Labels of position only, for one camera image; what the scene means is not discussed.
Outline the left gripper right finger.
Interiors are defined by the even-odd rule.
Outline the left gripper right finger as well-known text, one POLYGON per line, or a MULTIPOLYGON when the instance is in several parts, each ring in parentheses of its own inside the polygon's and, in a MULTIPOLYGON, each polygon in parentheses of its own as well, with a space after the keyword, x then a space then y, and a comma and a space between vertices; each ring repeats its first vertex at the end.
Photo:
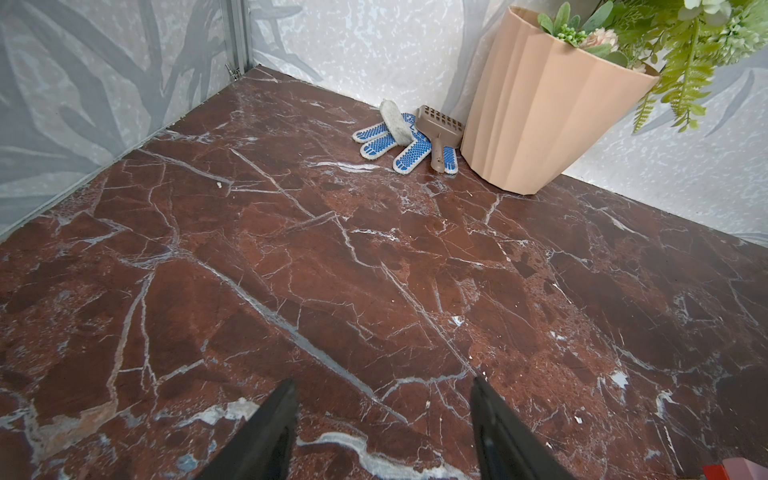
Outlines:
POLYGON ((480 377, 473 379, 470 410, 482 479, 575 479, 480 377))

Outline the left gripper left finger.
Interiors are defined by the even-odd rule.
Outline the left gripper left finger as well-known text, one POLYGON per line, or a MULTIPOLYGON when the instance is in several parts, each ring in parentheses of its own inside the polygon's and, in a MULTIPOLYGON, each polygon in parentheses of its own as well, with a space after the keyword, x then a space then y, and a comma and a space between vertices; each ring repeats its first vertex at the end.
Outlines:
POLYGON ((298 406, 294 381, 283 380, 197 478, 286 479, 298 406))

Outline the red rectangular block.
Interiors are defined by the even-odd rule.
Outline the red rectangular block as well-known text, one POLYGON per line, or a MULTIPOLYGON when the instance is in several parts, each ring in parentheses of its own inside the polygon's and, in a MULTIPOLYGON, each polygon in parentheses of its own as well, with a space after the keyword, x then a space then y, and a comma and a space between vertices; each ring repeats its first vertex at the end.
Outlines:
POLYGON ((705 465, 702 467, 705 480, 729 480, 729 475, 722 464, 705 465))

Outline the pink block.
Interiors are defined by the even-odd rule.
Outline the pink block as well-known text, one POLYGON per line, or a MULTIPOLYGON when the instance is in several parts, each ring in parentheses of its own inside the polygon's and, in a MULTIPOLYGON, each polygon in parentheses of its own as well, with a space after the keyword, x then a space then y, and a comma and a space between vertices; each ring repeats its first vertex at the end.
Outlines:
POLYGON ((768 468, 742 457, 727 458, 722 466, 729 480, 768 480, 768 468))

